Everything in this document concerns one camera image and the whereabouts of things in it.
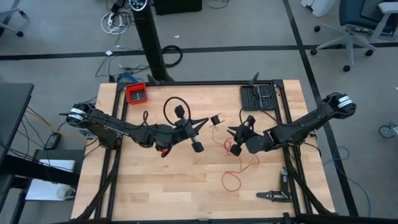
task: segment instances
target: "office chair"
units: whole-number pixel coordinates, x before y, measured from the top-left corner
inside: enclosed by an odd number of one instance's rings
[[[19,12],[19,14],[20,14],[23,18],[27,19],[27,16],[26,16],[26,14],[24,13],[24,11],[20,10],[19,8],[14,8],[14,9],[10,9],[10,10],[8,10],[8,11],[0,12],[0,18],[6,17],[6,16],[10,16],[10,15],[14,14],[15,12]],[[15,32],[15,33],[17,34],[18,37],[23,37],[23,36],[24,36],[24,33],[23,33],[23,32],[18,31],[18,30],[15,30],[14,28],[12,28],[12,27],[10,27],[10,26],[8,26],[8,25],[5,25],[5,24],[2,23],[2,22],[0,22],[0,27],[5,28],[5,29],[9,29],[9,30]]]
[[[334,28],[326,24],[321,24],[323,27],[333,31],[336,34],[343,34],[341,37],[331,40],[327,43],[319,45],[316,49],[311,50],[311,55],[316,55],[317,50],[338,44],[338,48],[342,45],[346,46],[349,65],[345,65],[344,72],[348,72],[354,65],[354,50],[353,45],[357,44],[366,49],[369,49],[365,55],[371,56],[377,49],[373,45],[362,41],[355,35],[364,35],[369,42],[375,42],[377,39],[396,40],[398,38],[397,25],[398,22],[391,14],[398,13],[398,2],[382,2],[378,5],[381,12],[384,14],[380,22],[361,15],[365,0],[341,0],[339,19],[340,25],[344,29]],[[314,28],[315,32],[320,31],[320,26]]]

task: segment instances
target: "floor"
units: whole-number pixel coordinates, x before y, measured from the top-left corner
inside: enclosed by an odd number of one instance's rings
[[[207,1],[214,6],[222,3]],[[13,2],[2,0],[0,11],[10,8]],[[0,38],[0,82],[33,83],[30,107],[54,126],[63,122],[59,113],[68,111],[76,102],[91,99],[99,84],[108,81],[107,77],[95,77],[105,51],[119,50],[115,45],[141,47],[135,27],[130,27],[118,41],[118,36],[102,31],[100,20],[107,11],[104,0],[21,1],[19,7],[30,21],[26,24],[15,14],[9,25],[21,27],[25,36],[18,38],[5,30]],[[398,198],[391,197],[398,189],[398,138],[384,139],[378,133],[381,125],[396,121],[398,106],[391,102],[398,97],[398,44],[382,45],[372,57],[364,56],[365,49],[355,49],[355,66],[344,73],[342,68],[348,62],[345,49],[321,50],[316,56],[310,55],[311,45],[335,37],[327,30],[314,33],[313,27],[321,22],[339,26],[338,2],[324,17],[313,16],[299,0],[231,0],[224,9],[203,5],[200,12],[155,16],[161,45],[177,45],[188,52],[178,66],[168,69],[175,80],[249,80],[257,71],[259,79],[264,80],[299,79],[310,110],[316,108],[317,91],[321,97],[334,91],[349,94],[358,104],[356,114],[344,121],[330,122],[337,146],[349,149],[350,157],[343,161],[346,174],[368,193],[372,217],[398,218]],[[292,26],[296,25],[298,32],[294,33]],[[174,54],[165,56],[166,61],[176,58]],[[120,72],[118,64],[135,67],[146,63],[142,55],[120,56],[113,60],[110,71]],[[108,61],[98,72],[107,74]],[[137,77],[146,80],[146,74]],[[45,141],[50,130],[33,117],[28,118]],[[62,131],[78,134],[67,125]],[[37,139],[30,128],[28,133]],[[325,162],[331,159],[330,134],[328,130],[328,139],[323,129],[318,131],[318,146]],[[19,134],[12,146],[27,152],[26,139]],[[83,146],[83,142],[63,138],[60,148]],[[31,143],[29,154],[37,148]],[[327,164],[325,172],[336,211],[348,215],[336,169]],[[365,194],[352,182],[349,185],[358,213],[367,216]],[[0,214],[1,223],[9,223],[18,193],[9,193]],[[72,206],[72,202],[27,202],[20,223],[64,222],[70,218]]]

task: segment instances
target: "black box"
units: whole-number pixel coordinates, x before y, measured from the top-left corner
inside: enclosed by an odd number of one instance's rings
[[[156,14],[163,16],[181,12],[201,11],[202,0],[154,0]]]

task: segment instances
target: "chair base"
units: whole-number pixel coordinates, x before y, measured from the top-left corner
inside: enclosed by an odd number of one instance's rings
[[[344,72],[348,72],[354,66],[354,44],[371,50],[371,53],[370,53],[370,51],[366,52],[367,56],[372,55],[373,52],[375,50],[377,50],[377,48],[375,48],[373,45],[362,41],[361,39],[357,38],[355,35],[347,32],[346,30],[334,28],[334,27],[326,25],[326,24],[321,24],[321,25],[322,25],[322,27],[325,27],[325,28],[329,29],[330,31],[332,31],[338,35],[341,35],[341,36],[334,40],[331,40],[329,42],[319,45],[318,47],[316,47],[315,51],[313,51],[313,50],[311,51],[311,54],[315,55],[317,53],[317,50],[324,49],[324,48],[330,47],[332,45],[340,45],[340,44],[345,45],[346,49],[347,49],[348,58],[349,58],[349,64],[344,66],[344,69],[343,69]]]
[[[19,8],[14,8],[14,9],[10,9],[8,11],[0,12],[0,17],[11,16],[15,12],[18,12],[23,18],[28,20],[26,13],[24,11],[20,10]],[[13,31],[14,33],[16,33],[16,35],[18,37],[23,37],[24,36],[23,32],[21,32],[19,30],[15,30],[14,28],[12,28],[12,27],[10,27],[8,25],[5,25],[2,22],[0,22],[0,27]]]

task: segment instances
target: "black floor stripe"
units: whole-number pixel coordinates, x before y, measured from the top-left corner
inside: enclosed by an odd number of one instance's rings
[[[384,48],[384,47],[398,47],[398,42],[388,42],[388,43],[373,43],[373,46],[377,48]],[[304,45],[304,50],[312,50],[318,47],[318,45]],[[332,45],[330,47],[324,48],[322,50],[329,50],[329,49],[336,49],[337,45]],[[355,49],[363,49],[363,47],[354,44]]]
[[[297,43],[297,45],[299,47],[300,56],[302,58],[302,61],[303,61],[303,64],[304,64],[304,69],[305,69],[305,72],[307,73],[307,77],[308,77],[308,80],[310,82],[310,86],[311,86],[312,93],[313,93],[314,98],[315,98],[315,102],[317,104],[320,104],[322,98],[320,96],[320,92],[319,92],[317,83],[315,81],[315,77],[313,75],[310,62],[308,61],[307,54],[305,53],[305,48],[304,48],[303,42],[301,40],[299,29],[297,28],[297,24],[296,24],[296,21],[294,19],[293,12],[292,12],[292,9],[290,8],[290,4],[289,4],[288,0],[284,0],[284,6],[286,8],[287,16],[289,17],[289,22],[290,22],[290,26],[292,27],[293,35],[294,35],[296,43]],[[326,123],[324,125],[324,130],[326,132],[326,138],[328,140],[328,144],[329,144],[329,147],[330,147],[330,152],[333,153],[333,151],[337,148],[337,145],[336,145],[335,136],[333,134],[333,131],[331,130],[331,127],[330,127],[329,123]],[[340,158],[340,155],[339,155],[338,151],[336,151],[336,158]],[[344,170],[344,167],[343,167],[343,164],[341,163],[341,161],[337,161],[336,164],[340,168],[342,173],[345,174],[345,170]],[[336,172],[338,174],[338,178],[339,178],[339,181],[340,181],[341,189],[343,191],[343,195],[344,195],[344,198],[345,198],[345,201],[346,201],[346,204],[347,204],[348,212],[349,212],[350,215],[358,216],[358,210],[356,208],[354,197],[353,197],[353,194],[352,194],[351,189],[349,187],[348,180],[347,180],[347,178],[345,176],[341,175],[337,170],[336,170]]]
[[[208,52],[243,52],[243,51],[265,51],[265,50],[298,50],[296,45],[275,45],[275,46],[235,46],[235,47],[200,47],[182,49],[185,54],[189,53],[208,53]],[[113,56],[117,55],[144,55],[143,50],[127,50],[113,52]],[[105,57],[104,52],[83,52],[83,53],[67,53],[67,54],[35,54],[35,55],[2,55],[0,60],[32,60],[32,59],[53,59],[53,58],[88,58],[88,57]]]

